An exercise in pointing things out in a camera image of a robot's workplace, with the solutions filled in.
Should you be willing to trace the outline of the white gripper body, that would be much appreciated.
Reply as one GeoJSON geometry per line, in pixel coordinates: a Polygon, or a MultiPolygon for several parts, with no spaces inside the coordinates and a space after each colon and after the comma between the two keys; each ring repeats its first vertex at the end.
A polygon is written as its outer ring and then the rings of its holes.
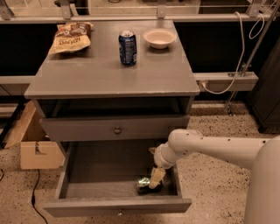
{"type": "Polygon", "coordinates": [[[176,164],[177,155],[168,143],[160,144],[154,153],[154,162],[157,168],[170,169],[176,164]]]}

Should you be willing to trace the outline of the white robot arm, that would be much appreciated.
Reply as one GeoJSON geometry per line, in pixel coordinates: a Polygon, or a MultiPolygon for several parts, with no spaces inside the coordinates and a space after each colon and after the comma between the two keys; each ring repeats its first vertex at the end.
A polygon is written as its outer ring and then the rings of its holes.
{"type": "Polygon", "coordinates": [[[154,151],[150,188],[165,171],[192,153],[239,165],[250,170],[244,224],[280,224],[280,136],[240,138],[203,136],[193,129],[175,129],[154,151]]]}

